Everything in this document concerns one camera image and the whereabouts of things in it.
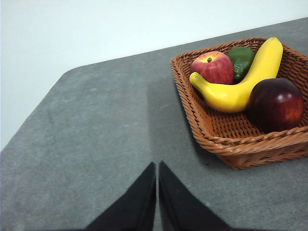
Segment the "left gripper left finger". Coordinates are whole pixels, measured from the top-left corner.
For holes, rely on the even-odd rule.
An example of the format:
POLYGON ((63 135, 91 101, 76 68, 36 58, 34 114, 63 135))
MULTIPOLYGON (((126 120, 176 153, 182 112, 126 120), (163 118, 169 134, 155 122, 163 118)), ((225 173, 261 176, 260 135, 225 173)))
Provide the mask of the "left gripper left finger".
POLYGON ((101 213, 87 231, 152 231, 156 208, 156 171, 151 162, 128 190, 101 213))

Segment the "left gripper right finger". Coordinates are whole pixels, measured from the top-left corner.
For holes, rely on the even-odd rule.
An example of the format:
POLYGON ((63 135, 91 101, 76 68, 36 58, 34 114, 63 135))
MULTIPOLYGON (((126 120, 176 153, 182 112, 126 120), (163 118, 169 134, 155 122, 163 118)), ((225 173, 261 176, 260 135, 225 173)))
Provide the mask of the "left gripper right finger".
POLYGON ((231 227, 198 200, 171 171, 159 163, 159 197, 175 231, 230 231, 231 227))

